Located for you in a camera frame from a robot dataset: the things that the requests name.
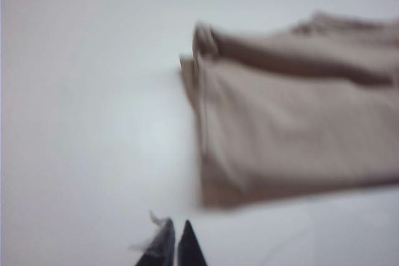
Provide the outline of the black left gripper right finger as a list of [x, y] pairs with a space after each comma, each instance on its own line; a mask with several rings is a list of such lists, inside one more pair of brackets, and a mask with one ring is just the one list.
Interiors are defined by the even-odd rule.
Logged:
[[207, 262], [197, 240], [193, 226], [189, 220], [185, 221], [183, 233], [178, 243], [179, 266], [207, 266]]

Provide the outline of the taped black left gripper left finger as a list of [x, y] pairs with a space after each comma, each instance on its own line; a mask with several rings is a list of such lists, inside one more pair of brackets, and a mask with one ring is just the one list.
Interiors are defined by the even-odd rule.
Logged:
[[174, 265], [175, 226], [171, 217], [158, 217], [149, 210], [151, 222], [156, 225], [153, 236], [141, 244], [133, 244], [131, 251], [139, 252], [134, 265]]

